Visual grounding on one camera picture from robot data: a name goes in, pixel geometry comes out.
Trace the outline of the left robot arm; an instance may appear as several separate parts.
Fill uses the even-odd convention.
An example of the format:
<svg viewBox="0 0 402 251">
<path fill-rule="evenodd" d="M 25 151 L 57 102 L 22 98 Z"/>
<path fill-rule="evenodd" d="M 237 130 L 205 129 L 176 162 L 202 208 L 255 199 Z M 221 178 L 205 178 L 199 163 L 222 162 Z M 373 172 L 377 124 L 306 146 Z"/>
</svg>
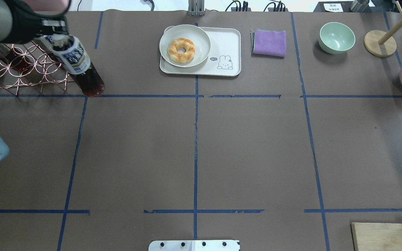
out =
<svg viewBox="0 0 402 251">
<path fill-rule="evenodd" d="M 36 36 L 68 35 L 70 0 L 0 0 L 0 43 L 22 44 Z M 9 153 L 0 137 L 0 160 Z"/>
</svg>

